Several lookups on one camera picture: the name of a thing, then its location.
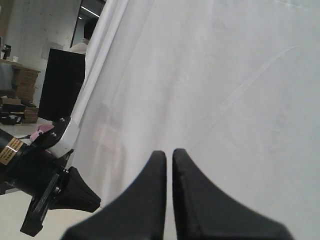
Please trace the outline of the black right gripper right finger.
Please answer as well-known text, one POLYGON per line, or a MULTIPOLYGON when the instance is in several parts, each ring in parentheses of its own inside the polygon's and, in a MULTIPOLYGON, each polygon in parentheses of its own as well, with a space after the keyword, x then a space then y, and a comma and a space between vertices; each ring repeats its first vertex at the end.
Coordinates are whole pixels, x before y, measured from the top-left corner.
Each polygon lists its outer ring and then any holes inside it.
POLYGON ((291 240, 281 223, 239 203, 197 167, 187 151, 172 155, 172 200, 179 240, 291 240))

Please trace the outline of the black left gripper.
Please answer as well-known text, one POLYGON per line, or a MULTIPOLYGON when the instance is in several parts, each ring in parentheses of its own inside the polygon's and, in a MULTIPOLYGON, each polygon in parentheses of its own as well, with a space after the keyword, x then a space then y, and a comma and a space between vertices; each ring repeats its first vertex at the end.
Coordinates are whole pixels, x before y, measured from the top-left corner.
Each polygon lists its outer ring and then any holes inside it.
POLYGON ((20 232, 35 237, 52 210, 94 213, 101 198, 85 183, 77 168, 67 168, 74 151, 75 122, 71 117, 54 122, 48 131, 40 126, 30 135, 17 136, 23 143, 14 156, 14 187, 31 199, 20 232))

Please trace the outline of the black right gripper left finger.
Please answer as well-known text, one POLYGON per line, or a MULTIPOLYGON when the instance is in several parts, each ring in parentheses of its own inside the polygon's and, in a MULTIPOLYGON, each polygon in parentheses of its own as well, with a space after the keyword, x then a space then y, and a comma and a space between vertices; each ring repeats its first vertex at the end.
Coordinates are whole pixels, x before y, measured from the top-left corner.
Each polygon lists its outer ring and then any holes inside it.
POLYGON ((162 240, 167 203, 167 158, 154 151, 140 174, 114 201, 70 227, 64 240, 162 240))

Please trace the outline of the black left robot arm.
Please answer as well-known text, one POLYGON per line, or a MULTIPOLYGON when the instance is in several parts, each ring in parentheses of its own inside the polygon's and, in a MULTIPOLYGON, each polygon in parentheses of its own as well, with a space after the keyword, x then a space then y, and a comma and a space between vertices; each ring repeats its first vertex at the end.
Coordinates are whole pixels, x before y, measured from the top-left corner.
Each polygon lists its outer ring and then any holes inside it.
POLYGON ((61 118, 32 143, 0 132, 0 182, 32 197, 20 231, 35 237, 49 210, 71 209, 93 213, 101 199, 68 165, 79 134, 77 123, 61 118))

